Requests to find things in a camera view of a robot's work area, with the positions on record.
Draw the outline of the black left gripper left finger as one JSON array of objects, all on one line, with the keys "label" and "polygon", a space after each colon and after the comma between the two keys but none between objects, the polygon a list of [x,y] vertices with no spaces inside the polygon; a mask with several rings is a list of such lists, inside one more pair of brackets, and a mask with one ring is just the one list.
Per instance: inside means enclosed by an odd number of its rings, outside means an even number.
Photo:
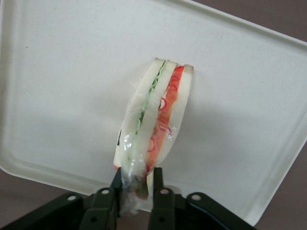
[{"label": "black left gripper left finger", "polygon": [[40,206],[3,230],[115,230],[119,217],[121,169],[110,187],[84,198],[69,192]]}]

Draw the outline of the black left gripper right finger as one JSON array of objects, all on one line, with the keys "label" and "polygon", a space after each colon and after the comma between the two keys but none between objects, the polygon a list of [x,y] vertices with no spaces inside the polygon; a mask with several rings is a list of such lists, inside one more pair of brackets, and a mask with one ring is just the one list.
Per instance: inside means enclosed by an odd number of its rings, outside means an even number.
[{"label": "black left gripper right finger", "polygon": [[210,198],[195,192],[183,197],[164,186],[163,170],[153,171],[153,208],[149,230],[254,230],[239,216]]}]

